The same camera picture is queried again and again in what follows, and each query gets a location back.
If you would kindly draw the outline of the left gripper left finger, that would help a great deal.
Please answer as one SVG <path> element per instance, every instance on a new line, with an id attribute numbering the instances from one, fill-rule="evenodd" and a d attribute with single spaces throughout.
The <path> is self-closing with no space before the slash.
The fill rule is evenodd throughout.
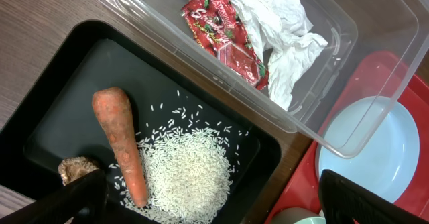
<path id="1" fill-rule="evenodd" d="M 94 170 L 60 190 L 1 218 L 1 224 L 100 223 L 109 189 L 102 170 Z"/>

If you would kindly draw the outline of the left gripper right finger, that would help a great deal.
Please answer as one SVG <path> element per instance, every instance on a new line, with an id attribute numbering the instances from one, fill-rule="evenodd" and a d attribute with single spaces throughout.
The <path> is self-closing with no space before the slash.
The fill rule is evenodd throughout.
<path id="1" fill-rule="evenodd" d="M 322 171 L 318 198 L 328 224 L 426 224 L 332 170 Z"/>

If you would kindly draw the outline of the brown mushroom piece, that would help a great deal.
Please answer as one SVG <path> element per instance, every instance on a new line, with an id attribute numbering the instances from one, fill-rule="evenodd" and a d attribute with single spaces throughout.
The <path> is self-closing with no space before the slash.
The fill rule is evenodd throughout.
<path id="1" fill-rule="evenodd" d="M 99 164 L 95 160 L 86 156 L 76 156 L 63 159 L 58 166 L 58 173 L 62 184 L 66 186 L 99 168 Z"/>

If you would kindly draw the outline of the mint green bowl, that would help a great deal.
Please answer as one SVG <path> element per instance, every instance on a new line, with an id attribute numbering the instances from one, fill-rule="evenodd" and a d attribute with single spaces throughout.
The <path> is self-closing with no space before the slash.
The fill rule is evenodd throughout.
<path id="1" fill-rule="evenodd" d="M 292 207 L 280 211 L 269 222 L 270 224 L 326 224 L 326 219 L 312 211 Z"/>

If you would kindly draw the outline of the orange carrot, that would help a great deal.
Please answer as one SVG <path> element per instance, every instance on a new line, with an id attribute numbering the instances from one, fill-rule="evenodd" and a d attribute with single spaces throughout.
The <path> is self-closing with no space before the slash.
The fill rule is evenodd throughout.
<path id="1" fill-rule="evenodd" d="M 115 154 L 131 199 L 137 207 L 144 207 L 148 193 L 128 96 L 119 87 L 103 89 L 93 94 L 92 107 Z"/>

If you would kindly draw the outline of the white rice pile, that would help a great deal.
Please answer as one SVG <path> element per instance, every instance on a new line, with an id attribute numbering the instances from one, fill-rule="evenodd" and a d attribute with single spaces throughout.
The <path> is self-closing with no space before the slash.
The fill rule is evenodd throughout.
<path id="1" fill-rule="evenodd" d="M 156 223 L 211 223 L 238 182 L 246 162 L 240 146 L 249 131 L 180 88 L 168 90 L 149 112 L 161 119 L 135 134 L 147 204 L 136 206 L 112 162 L 118 203 Z"/>

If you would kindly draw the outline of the white tissue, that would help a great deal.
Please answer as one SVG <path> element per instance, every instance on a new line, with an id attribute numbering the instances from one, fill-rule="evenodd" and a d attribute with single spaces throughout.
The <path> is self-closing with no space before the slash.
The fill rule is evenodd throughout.
<path id="1" fill-rule="evenodd" d="M 312 33 L 300 0 L 230 0 L 269 71 L 269 98 L 288 110 L 292 90 L 328 42 Z"/>

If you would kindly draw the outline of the red strawberry snack wrapper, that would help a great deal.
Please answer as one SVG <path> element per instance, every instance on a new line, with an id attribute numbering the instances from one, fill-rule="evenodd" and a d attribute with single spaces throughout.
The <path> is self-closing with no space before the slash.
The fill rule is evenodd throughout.
<path id="1" fill-rule="evenodd" d="M 266 87 L 269 71 L 230 0 L 190 0 L 182 8 L 182 17 L 196 43 L 255 88 Z"/>

